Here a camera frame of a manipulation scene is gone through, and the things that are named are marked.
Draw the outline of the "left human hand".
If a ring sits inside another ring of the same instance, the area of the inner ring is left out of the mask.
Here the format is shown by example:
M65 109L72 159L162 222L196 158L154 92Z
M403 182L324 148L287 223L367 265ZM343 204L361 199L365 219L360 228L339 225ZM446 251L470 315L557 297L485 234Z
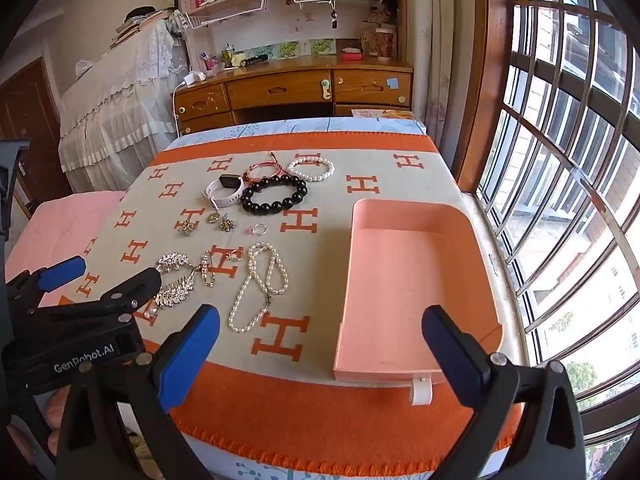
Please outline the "left human hand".
M44 416L46 416L48 425L51 428L51 434L48 437L48 449L53 456L58 455L58 440L60 440L60 428L64 415L66 400L70 393L70 386L56 390L50 395L44 407ZM29 465L33 465L36 459L36 451L32 446L32 441L24 434L23 431L17 429L13 425L6 426L13 442L21 451L24 459Z

